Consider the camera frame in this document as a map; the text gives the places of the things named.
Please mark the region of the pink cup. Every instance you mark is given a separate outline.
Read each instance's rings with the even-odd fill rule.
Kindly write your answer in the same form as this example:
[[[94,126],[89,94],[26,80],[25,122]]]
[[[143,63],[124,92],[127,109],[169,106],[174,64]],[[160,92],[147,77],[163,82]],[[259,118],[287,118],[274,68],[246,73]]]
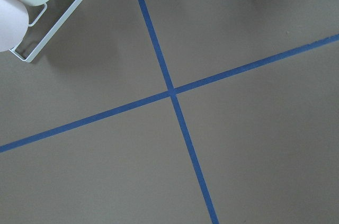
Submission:
[[[1,0],[1,52],[12,49],[23,40],[28,24],[29,15],[22,2]]]

